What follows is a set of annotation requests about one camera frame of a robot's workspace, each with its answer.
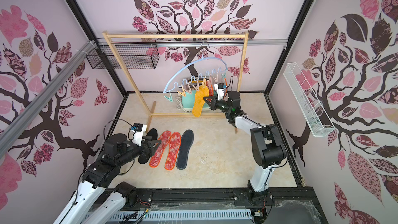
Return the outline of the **black insole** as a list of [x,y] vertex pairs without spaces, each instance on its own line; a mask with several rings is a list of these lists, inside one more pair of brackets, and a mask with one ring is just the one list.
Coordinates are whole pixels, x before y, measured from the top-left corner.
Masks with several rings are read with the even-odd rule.
[[[148,141],[152,141],[152,140],[158,140],[158,132],[154,128],[150,129],[148,131],[148,133],[146,134],[146,136],[143,137],[141,146],[147,145]],[[149,160],[150,160],[150,158],[146,158],[146,159],[144,157],[138,158],[139,164],[146,164]]]

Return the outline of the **red patterned insole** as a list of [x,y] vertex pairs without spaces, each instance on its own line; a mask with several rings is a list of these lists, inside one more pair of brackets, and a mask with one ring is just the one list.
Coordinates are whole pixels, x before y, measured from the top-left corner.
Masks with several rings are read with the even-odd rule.
[[172,136],[171,131],[164,131],[160,135],[159,140],[161,141],[161,144],[149,161],[150,167],[156,168],[160,164],[162,155],[170,142],[171,136]]
[[180,145],[181,145],[181,134],[179,132],[174,132],[171,135],[171,139],[169,141],[169,152],[164,166],[166,170],[171,171],[174,169]]

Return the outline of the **yellow insole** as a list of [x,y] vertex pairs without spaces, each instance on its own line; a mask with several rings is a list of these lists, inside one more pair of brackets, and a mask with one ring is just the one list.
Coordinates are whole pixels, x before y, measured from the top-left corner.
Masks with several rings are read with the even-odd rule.
[[199,89],[195,92],[195,102],[192,109],[192,113],[195,117],[200,117],[203,106],[205,104],[204,97],[209,96],[209,90],[207,86],[199,86]]

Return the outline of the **dark grey insole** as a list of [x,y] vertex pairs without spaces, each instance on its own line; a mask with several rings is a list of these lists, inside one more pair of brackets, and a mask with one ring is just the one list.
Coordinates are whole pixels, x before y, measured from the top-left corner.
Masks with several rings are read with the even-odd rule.
[[194,132],[192,130],[186,130],[181,136],[181,144],[176,161],[177,169],[184,170],[187,167],[189,152],[193,142],[194,142]]

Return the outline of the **light blue clip hanger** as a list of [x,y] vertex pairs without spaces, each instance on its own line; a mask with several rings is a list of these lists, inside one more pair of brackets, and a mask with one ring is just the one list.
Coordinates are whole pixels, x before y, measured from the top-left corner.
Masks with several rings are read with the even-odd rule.
[[[180,77],[180,74],[183,73],[185,70],[188,70],[190,68],[194,68],[194,66],[198,63],[202,63],[205,61],[217,61],[221,63],[221,66],[218,68],[214,68],[212,70],[206,70],[203,73],[197,72],[196,74],[190,75],[189,77],[184,77],[181,80],[178,80]],[[177,89],[180,89],[183,87],[184,83],[187,82],[187,79],[191,79],[192,82],[197,81],[199,79],[210,79],[210,77],[214,75],[225,75],[228,70],[227,63],[216,57],[207,57],[203,59],[199,59],[193,62],[188,63],[187,65],[183,66],[180,70],[178,70],[166,83],[162,93],[166,94],[165,98],[168,99],[169,101],[173,101],[170,96],[172,92],[176,92]]]

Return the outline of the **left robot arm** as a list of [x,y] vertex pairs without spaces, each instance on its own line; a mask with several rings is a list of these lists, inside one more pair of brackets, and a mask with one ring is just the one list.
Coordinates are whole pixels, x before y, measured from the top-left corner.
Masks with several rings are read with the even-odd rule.
[[80,178],[77,189],[55,224],[105,224],[127,203],[136,203],[136,188],[122,182],[90,215],[89,210],[120,174],[125,164],[143,157],[148,161],[162,141],[150,136],[142,137],[140,145],[128,140],[125,134],[114,134],[104,143],[102,156],[88,167]]

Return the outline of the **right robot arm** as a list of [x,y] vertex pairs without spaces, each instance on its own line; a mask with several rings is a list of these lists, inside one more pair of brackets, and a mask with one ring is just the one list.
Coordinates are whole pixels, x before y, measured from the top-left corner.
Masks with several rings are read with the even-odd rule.
[[226,101],[217,96],[206,96],[203,100],[211,110],[224,113],[233,127],[250,135],[252,155],[258,167],[248,181],[248,200],[254,204],[266,199],[270,195],[269,182],[274,171],[285,166],[283,161],[288,161],[278,126],[263,125],[247,117],[241,109],[240,93],[237,91],[229,92]]

